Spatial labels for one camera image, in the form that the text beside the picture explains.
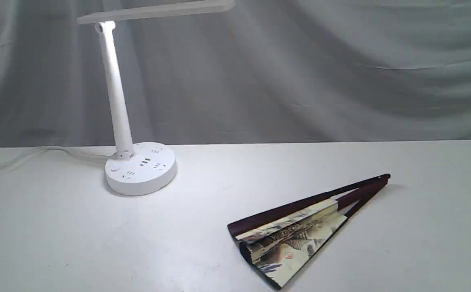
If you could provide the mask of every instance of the table surface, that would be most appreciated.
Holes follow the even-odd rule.
[[[0,174],[0,292],[273,291],[226,225],[386,172],[282,291],[471,291],[471,141],[172,148],[177,177],[135,198],[61,151]]]

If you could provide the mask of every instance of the painted fan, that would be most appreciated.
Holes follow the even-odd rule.
[[[383,174],[255,214],[228,224],[228,231],[244,259],[281,289],[390,177]]]

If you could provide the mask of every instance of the gray curtain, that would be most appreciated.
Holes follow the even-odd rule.
[[[112,145],[75,19],[164,2],[0,0],[0,146]],[[236,2],[117,23],[135,142],[471,139],[471,0]]]

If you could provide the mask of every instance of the round lamp base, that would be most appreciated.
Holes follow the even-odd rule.
[[[164,144],[137,143],[134,152],[129,160],[113,155],[106,162],[107,183],[114,191],[128,196],[150,194],[165,187],[176,176],[176,157]]]

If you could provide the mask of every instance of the white cable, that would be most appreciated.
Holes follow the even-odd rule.
[[[63,151],[66,154],[70,155],[71,157],[74,157],[78,161],[89,161],[89,162],[100,163],[100,164],[105,164],[109,157],[108,155],[95,155],[95,154],[86,153],[84,151],[80,151],[77,149],[70,149],[70,148],[61,147],[61,146],[33,147],[25,151],[22,151],[18,155],[15,155],[15,157],[10,159],[9,161],[6,161],[0,164],[0,172],[3,170],[9,170],[9,172],[13,172],[14,170],[17,170],[17,168],[21,167],[24,163],[26,163],[28,160],[32,159],[33,157],[36,157],[37,155],[46,153],[51,150]]]

